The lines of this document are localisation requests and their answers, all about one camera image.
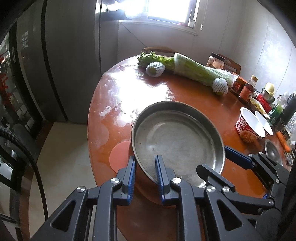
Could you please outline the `black thermos flask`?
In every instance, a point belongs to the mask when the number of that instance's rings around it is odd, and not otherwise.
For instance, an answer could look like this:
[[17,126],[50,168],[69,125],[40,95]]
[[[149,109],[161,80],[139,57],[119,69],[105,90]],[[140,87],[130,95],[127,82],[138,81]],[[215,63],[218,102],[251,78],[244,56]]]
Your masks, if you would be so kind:
[[296,111],[296,95],[294,92],[288,97],[287,105],[285,109],[282,111],[282,113],[280,114],[280,120],[287,125],[290,119],[295,114],[295,111]]

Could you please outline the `shallow steel round pan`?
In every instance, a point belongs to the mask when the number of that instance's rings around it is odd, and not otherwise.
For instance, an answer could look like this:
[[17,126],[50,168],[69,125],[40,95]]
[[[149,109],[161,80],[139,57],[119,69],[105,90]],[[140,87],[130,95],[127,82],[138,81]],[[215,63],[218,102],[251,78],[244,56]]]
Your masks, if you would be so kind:
[[206,164],[221,174],[225,164],[223,140],[215,125],[199,110],[177,101],[156,102],[137,116],[132,149],[140,168],[154,183],[158,155],[177,177],[201,188],[205,182],[196,167]]

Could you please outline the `dark grey refrigerator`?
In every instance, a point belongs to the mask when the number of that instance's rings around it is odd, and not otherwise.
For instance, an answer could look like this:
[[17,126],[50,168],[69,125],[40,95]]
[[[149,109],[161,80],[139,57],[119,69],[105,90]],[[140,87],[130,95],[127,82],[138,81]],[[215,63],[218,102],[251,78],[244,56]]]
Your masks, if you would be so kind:
[[111,1],[1,1],[1,125],[34,156],[56,121],[87,123],[102,75],[117,62]]

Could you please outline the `small clear plastic cup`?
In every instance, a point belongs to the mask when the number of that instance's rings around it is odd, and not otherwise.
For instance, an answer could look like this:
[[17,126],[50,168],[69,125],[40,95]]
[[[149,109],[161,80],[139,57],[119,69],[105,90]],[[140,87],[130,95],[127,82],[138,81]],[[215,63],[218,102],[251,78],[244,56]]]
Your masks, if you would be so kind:
[[284,132],[285,131],[285,122],[279,118],[277,124],[275,125],[276,132]]

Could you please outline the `right foam-netted fruit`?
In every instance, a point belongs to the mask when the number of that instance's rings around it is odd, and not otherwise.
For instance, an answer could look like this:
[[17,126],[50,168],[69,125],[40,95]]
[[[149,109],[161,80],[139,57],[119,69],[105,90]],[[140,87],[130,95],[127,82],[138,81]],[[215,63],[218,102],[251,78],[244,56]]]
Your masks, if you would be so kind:
[[216,78],[212,84],[212,90],[216,95],[224,95],[228,93],[228,85],[224,78]]

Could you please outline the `pink pig-shaped plate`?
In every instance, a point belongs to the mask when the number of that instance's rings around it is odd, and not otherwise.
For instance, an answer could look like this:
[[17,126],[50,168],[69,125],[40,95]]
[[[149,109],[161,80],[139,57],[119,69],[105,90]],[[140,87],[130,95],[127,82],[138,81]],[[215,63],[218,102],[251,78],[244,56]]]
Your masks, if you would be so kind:
[[[109,164],[114,172],[127,166],[130,156],[133,156],[132,144],[124,141],[117,144],[110,153]],[[159,192],[157,185],[144,173],[137,164],[135,186],[138,191],[149,201],[160,205]]]

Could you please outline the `white dish of food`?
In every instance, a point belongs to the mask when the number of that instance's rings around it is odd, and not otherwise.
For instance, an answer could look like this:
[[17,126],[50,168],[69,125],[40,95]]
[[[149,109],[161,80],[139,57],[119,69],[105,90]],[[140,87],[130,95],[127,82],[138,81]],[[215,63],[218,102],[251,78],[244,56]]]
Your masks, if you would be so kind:
[[260,112],[265,118],[270,119],[269,115],[267,114],[267,112],[265,111],[265,109],[259,101],[251,97],[249,100],[249,105],[254,111],[256,110]]

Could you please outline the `left foam-netted fruit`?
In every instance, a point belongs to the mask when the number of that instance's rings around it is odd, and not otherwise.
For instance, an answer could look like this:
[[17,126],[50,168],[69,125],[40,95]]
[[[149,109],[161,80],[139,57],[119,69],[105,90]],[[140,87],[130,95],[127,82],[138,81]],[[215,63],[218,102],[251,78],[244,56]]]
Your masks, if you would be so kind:
[[160,62],[153,62],[147,66],[145,72],[150,77],[160,77],[165,71],[165,69],[166,67],[164,64]]

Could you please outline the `wrapped napa cabbage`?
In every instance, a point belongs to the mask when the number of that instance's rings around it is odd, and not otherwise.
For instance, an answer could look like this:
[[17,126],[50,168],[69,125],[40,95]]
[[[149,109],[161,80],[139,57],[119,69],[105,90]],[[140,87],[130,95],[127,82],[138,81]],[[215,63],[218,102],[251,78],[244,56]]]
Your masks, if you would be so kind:
[[187,77],[210,87],[212,87],[215,79],[223,78],[226,80],[227,87],[231,88],[238,78],[238,75],[225,70],[206,67],[180,53],[174,54],[174,63],[174,74]]

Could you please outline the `red paper noodle bowl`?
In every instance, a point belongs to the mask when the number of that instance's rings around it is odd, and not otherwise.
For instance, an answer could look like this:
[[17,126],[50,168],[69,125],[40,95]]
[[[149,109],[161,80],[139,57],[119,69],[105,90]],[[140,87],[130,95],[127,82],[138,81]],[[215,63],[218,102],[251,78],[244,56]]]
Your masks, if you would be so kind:
[[252,143],[265,137],[263,125],[255,114],[245,107],[240,108],[240,115],[236,121],[235,129],[241,140],[246,143]]
[[272,136],[273,130],[272,130],[270,124],[268,123],[268,121],[266,120],[266,118],[258,111],[255,111],[254,114],[257,117],[257,119],[259,120],[259,122],[262,124],[265,134],[267,136]]

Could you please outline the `round wooden table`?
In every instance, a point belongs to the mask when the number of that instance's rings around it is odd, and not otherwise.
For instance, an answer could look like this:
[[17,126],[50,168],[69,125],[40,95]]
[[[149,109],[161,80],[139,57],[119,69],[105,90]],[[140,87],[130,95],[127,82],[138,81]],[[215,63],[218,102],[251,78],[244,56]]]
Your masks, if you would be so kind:
[[[117,175],[109,164],[111,150],[121,142],[132,143],[132,126],[137,116],[151,104],[161,101],[182,102],[202,112],[217,128],[224,147],[231,147],[245,156],[262,152],[264,138],[246,143],[236,132],[235,124],[240,108],[244,106],[234,95],[217,96],[211,87],[171,73],[165,73],[158,78],[149,77],[144,70],[138,68],[137,58],[131,57],[103,74],[90,104],[88,147],[98,186]],[[251,170],[245,170],[226,158],[220,175],[230,181],[239,194],[261,198],[267,193]],[[195,196],[201,240],[206,240],[206,182],[203,188],[192,184],[191,186]],[[116,221],[117,229],[127,240],[177,238],[176,207],[164,206],[162,201],[160,205],[149,201],[135,185],[130,205],[117,207]]]

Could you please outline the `metal tool set case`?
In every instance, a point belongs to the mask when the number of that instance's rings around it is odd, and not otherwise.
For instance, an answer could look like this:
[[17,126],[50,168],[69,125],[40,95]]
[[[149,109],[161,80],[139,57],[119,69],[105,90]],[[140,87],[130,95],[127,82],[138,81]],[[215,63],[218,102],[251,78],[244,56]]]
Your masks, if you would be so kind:
[[287,161],[287,164],[292,167],[295,161],[295,153],[293,151],[285,152],[285,159]]

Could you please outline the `green drink plastic bottle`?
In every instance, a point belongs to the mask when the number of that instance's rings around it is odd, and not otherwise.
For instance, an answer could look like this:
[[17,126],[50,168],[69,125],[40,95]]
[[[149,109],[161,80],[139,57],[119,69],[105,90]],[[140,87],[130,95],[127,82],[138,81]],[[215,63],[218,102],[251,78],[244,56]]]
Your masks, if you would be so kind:
[[287,105],[287,97],[284,95],[279,95],[276,101],[275,106],[269,112],[269,123],[271,126],[275,124],[277,119],[280,117],[280,114],[283,112]]

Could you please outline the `green leaf lettuce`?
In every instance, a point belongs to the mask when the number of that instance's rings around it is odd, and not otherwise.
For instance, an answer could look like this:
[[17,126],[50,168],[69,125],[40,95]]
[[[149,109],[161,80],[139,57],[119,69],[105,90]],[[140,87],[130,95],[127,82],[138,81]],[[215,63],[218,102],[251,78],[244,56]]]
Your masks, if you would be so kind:
[[147,66],[154,62],[162,63],[166,70],[175,71],[175,58],[163,55],[157,55],[155,52],[150,52],[149,54],[142,52],[140,56],[137,57],[138,66],[140,68],[147,68]]

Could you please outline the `deep steel bowl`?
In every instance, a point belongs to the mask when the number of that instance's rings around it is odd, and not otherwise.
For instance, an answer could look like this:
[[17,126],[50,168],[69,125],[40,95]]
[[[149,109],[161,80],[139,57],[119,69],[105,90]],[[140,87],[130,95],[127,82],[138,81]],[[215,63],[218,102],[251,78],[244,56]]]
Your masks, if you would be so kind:
[[270,140],[265,140],[264,142],[264,153],[273,161],[282,165],[282,159],[280,157],[280,153],[277,150],[276,146]]

